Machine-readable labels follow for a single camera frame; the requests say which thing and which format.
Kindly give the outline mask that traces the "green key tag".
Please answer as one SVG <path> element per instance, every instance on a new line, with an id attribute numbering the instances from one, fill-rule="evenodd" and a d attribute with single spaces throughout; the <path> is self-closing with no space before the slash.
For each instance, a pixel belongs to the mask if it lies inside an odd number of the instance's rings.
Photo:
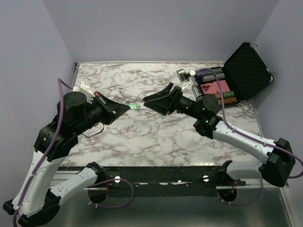
<path id="1" fill-rule="evenodd" d="M 137 104 L 129 104 L 128 106 L 130 107 L 131 110 L 138 110 L 138 109 L 140 109 L 139 105 L 137 105 Z"/>

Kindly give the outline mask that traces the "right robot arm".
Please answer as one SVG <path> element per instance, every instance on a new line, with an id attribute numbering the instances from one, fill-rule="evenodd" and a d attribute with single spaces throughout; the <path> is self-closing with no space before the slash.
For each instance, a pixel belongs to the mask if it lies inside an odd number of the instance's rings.
<path id="1" fill-rule="evenodd" d="M 182 89 L 169 83 L 162 91 L 146 96 L 144 106 L 161 115 L 182 113 L 196 119 L 194 128 L 203 137 L 228 143 L 252 155 L 256 161 L 229 162 L 218 173 L 218 181 L 229 185 L 239 179 L 263 179 L 273 186 L 284 187 L 295 165 L 289 141 L 260 137 L 229 124 L 218 116 L 219 100 L 213 94 L 196 100 L 183 96 Z"/>

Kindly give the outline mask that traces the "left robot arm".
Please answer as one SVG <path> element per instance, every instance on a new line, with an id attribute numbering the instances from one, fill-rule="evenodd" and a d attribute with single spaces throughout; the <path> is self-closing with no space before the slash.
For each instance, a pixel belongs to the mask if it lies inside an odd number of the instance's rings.
<path id="1" fill-rule="evenodd" d="M 3 209 L 13 215 L 13 225 L 38 227 L 50 222 L 70 197 L 88 186 L 101 186 L 106 170 L 91 162 L 71 179 L 50 186 L 59 166 L 79 140 L 78 136 L 93 126 L 110 125 L 130 110 L 100 93 L 87 101 L 84 93 L 72 91 L 61 97 L 58 114 L 43 127 L 34 144 L 32 163 L 19 193 L 4 203 Z"/>

